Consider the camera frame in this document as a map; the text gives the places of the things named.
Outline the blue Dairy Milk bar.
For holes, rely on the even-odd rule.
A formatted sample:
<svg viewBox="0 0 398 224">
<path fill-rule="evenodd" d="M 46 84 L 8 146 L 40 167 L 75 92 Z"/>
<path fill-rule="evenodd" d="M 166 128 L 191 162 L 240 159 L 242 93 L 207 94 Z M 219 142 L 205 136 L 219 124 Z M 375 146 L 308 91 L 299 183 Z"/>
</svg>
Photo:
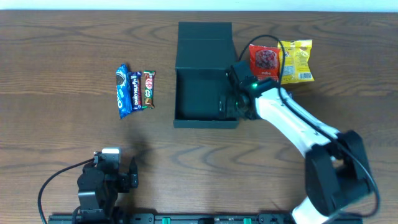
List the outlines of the blue Dairy Milk bar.
<svg viewBox="0 0 398 224">
<path fill-rule="evenodd" d="M 132 109 L 134 111 L 142 110 L 141 101 L 141 71 L 130 73 L 130 83 L 131 83 L 131 103 Z"/>
</svg>

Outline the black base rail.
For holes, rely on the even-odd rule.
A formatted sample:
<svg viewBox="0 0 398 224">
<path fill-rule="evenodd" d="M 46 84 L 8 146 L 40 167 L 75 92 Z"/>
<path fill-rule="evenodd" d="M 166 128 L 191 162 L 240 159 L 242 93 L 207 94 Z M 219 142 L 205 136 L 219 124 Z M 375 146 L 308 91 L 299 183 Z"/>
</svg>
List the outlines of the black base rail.
<svg viewBox="0 0 398 224">
<path fill-rule="evenodd" d="M 258 215 L 153 215 L 136 213 L 121 216 L 118 221 L 83 221 L 78 215 L 74 223 L 119 224 L 294 224 L 289 213 L 260 213 Z"/>
</svg>

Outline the dark green box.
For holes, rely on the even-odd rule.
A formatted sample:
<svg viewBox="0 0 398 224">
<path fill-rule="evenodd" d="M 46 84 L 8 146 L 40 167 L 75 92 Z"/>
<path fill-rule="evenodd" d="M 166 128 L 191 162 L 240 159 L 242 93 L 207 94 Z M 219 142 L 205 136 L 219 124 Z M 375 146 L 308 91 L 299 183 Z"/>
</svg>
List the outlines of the dark green box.
<svg viewBox="0 0 398 224">
<path fill-rule="evenodd" d="M 175 128 L 234 129 L 227 69 L 237 55 L 230 22 L 179 22 Z"/>
</svg>

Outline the blue Oreo cookie pack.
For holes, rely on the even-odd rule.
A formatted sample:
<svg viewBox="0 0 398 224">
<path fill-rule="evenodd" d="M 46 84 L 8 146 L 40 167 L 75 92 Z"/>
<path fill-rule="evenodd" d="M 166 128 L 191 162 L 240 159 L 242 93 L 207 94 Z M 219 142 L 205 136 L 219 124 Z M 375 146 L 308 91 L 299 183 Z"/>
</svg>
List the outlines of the blue Oreo cookie pack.
<svg viewBox="0 0 398 224">
<path fill-rule="evenodd" d="M 123 119 L 132 112 L 130 76 L 126 64 L 116 70 L 116 91 L 119 115 Z"/>
</svg>

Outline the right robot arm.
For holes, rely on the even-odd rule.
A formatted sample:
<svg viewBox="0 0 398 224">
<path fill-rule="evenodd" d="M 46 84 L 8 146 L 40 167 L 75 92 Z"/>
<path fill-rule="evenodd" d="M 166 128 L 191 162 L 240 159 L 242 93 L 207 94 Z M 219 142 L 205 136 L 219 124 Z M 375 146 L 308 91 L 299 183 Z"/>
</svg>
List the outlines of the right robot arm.
<svg viewBox="0 0 398 224">
<path fill-rule="evenodd" d="M 276 127 L 305 159 L 306 198 L 291 213 L 294 223 L 360 221 L 365 214 L 347 212 L 351 204 L 379 195 L 363 140 L 321 122 L 298 105 L 275 80 L 258 80 L 247 62 L 226 69 L 231 85 L 228 103 L 246 119 L 263 119 Z"/>
</svg>

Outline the red Hacks candy bag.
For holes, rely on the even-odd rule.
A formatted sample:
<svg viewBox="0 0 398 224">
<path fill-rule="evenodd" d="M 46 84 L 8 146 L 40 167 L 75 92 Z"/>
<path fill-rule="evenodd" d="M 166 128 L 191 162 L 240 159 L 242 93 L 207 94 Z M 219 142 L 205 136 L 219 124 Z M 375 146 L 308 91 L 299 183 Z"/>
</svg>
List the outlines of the red Hacks candy bag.
<svg viewBox="0 0 398 224">
<path fill-rule="evenodd" d="M 257 79 L 271 78 L 275 81 L 279 79 L 280 49 L 251 44 L 249 53 L 250 69 Z"/>
</svg>

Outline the yellow snack bag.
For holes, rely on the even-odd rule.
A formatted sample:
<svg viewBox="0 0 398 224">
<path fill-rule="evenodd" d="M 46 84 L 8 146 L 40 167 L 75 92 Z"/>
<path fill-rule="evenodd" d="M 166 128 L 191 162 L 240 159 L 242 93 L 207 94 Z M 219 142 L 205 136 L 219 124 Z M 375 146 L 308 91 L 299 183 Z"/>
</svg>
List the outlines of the yellow snack bag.
<svg viewBox="0 0 398 224">
<path fill-rule="evenodd" d="M 282 84 L 313 82 L 308 61 L 312 49 L 312 40 L 282 40 L 284 48 L 284 72 Z"/>
</svg>

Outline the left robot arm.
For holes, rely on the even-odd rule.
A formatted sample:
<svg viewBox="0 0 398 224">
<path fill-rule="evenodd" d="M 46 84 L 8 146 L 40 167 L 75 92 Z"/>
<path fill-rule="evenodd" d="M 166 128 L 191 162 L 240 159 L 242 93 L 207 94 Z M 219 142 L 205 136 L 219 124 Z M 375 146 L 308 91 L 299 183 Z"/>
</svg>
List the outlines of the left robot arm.
<svg viewBox="0 0 398 224">
<path fill-rule="evenodd" d="M 83 221 L 102 222 L 112 218 L 119 193 L 128 193 L 138 187 L 138 169 L 135 158 L 127 172 L 119 171 L 118 153 L 97 152 L 93 161 L 83 167 L 77 180 L 80 213 Z"/>
</svg>

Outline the KitKat Milo chunky bar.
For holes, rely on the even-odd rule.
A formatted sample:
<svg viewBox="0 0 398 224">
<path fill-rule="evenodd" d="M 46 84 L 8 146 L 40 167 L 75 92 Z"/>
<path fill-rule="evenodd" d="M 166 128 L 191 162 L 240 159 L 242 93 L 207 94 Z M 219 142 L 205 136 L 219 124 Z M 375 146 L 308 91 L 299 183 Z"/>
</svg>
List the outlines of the KitKat Milo chunky bar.
<svg viewBox="0 0 398 224">
<path fill-rule="evenodd" d="M 145 76 L 145 91 L 144 91 L 144 109 L 152 109 L 154 108 L 154 78 L 155 78 L 155 71 L 153 70 L 144 70 Z"/>
</svg>

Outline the blue Eclipse mint tin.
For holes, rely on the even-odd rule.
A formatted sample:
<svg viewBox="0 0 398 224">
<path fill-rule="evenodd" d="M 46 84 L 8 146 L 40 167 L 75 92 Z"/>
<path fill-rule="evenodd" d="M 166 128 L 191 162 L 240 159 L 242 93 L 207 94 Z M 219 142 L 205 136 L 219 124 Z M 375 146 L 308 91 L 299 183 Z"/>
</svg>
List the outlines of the blue Eclipse mint tin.
<svg viewBox="0 0 398 224">
<path fill-rule="evenodd" d="M 289 97 L 290 97 L 291 99 L 293 99 L 294 96 L 293 96 L 293 93 L 292 93 L 291 91 L 288 91 L 287 94 L 289 95 Z"/>
</svg>

